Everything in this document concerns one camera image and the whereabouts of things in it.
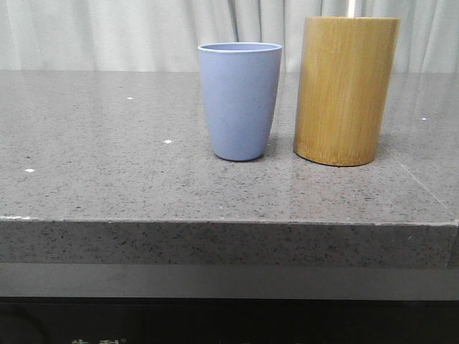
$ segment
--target gray speckled countertop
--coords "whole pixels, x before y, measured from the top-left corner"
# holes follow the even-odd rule
[[[0,72],[0,262],[459,266],[458,74],[393,75],[352,168],[293,152],[297,89],[234,163],[196,73]]]

